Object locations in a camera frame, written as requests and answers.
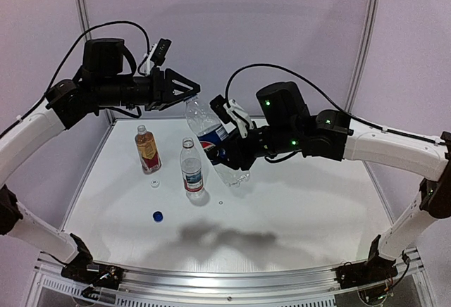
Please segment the blue cap water bottle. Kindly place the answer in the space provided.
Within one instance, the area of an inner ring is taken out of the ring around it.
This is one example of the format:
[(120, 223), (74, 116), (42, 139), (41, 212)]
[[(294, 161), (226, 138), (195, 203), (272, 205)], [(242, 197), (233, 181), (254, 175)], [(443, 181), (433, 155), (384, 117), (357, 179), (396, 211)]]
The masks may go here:
[[(228, 138), (228, 133), (219, 117), (197, 95), (185, 100), (185, 117), (205, 153)], [(249, 171), (233, 170), (214, 161), (211, 161), (211, 164), (228, 187), (239, 187), (250, 179)]]

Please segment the gold label drink bottle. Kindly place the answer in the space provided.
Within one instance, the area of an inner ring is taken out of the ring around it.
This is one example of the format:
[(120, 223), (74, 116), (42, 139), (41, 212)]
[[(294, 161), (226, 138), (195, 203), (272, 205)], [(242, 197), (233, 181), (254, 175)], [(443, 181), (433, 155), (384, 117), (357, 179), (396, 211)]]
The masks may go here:
[(144, 125), (137, 127), (135, 143), (144, 174), (150, 175), (161, 168), (161, 159), (152, 132)]

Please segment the red cap water bottle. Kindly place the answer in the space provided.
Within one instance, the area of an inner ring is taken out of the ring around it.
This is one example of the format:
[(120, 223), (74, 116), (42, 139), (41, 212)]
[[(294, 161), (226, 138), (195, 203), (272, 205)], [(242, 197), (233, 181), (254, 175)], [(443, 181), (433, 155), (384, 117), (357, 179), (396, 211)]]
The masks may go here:
[(200, 154), (191, 137), (184, 137), (180, 152), (180, 167), (187, 197), (199, 201), (204, 196), (204, 181)]

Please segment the white bottle cap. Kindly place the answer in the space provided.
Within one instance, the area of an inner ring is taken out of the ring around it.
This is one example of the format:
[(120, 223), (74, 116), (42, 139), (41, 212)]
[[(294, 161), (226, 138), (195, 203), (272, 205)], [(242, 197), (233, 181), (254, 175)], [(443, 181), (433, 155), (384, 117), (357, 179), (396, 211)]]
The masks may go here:
[(150, 185), (151, 185), (152, 188), (155, 188), (155, 189), (156, 189), (156, 188), (159, 187), (160, 182), (159, 182), (157, 179), (153, 179), (153, 180), (151, 181)]

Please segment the blue bottle cap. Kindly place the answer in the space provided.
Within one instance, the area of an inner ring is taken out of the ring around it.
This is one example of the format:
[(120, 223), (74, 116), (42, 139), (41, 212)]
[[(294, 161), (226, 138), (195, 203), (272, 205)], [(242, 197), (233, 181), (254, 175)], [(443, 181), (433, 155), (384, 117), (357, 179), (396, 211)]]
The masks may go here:
[(161, 211), (155, 211), (152, 214), (154, 222), (161, 223), (163, 221), (163, 213)]

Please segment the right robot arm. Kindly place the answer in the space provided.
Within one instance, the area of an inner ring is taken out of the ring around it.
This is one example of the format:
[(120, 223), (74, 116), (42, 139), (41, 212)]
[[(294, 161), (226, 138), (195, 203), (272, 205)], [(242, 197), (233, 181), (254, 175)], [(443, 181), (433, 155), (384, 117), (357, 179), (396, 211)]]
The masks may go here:
[(422, 176), (417, 195), (394, 225), (371, 245), (369, 261), (393, 262), (435, 221), (450, 217), (450, 133), (416, 136), (370, 124), (343, 111), (310, 115), (294, 82), (260, 89), (267, 124), (257, 127), (232, 99), (221, 108), (237, 128), (224, 150), (228, 167), (248, 170), (257, 158), (279, 161), (301, 153), (335, 161), (367, 161)]

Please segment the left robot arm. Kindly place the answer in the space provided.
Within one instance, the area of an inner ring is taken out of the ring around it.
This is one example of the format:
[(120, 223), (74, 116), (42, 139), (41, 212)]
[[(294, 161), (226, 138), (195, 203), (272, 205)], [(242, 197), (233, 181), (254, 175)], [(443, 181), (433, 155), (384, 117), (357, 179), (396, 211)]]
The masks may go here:
[(146, 57), (153, 66), (138, 76), (135, 59), (123, 39), (87, 41), (75, 76), (51, 87), (43, 103), (1, 137), (2, 235), (35, 246), (67, 268), (83, 268), (93, 262), (79, 237), (59, 232), (31, 213), (6, 181), (41, 146), (90, 113), (99, 115), (104, 109), (119, 106), (162, 111), (200, 93), (196, 82), (170, 68), (160, 69), (170, 45), (169, 39), (160, 39)]

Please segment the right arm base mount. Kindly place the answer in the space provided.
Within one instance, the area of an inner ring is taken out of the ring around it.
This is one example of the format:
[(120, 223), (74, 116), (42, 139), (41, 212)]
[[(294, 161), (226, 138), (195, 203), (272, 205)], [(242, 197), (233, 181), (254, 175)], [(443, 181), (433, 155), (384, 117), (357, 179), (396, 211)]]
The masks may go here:
[(404, 279), (410, 268), (410, 257), (403, 251), (401, 259), (406, 268), (398, 281), (394, 281), (398, 271), (396, 260), (387, 260), (379, 254), (381, 235), (371, 243), (369, 256), (357, 263), (345, 262), (333, 268), (335, 279), (341, 289), (358, 287), (358, 297), (365, 306), (382, 306), (393, 289)]

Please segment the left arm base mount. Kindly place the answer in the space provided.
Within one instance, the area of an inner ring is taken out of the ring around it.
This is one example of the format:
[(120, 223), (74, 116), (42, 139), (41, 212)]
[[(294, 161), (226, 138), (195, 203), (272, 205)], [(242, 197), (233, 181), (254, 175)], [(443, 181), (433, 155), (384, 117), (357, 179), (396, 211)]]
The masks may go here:
[(80, 293), (86, 299), (98, 300), (103, 288), (117, 291), (123, 279), (124, 269), (116, 265), (94, 262), (81, 238), (73, 233), (70, 233), (70, 237), (75, 241), (78, 253), (71, 262), (63, 266), (61, 276), (86, 284), (87, 286)]

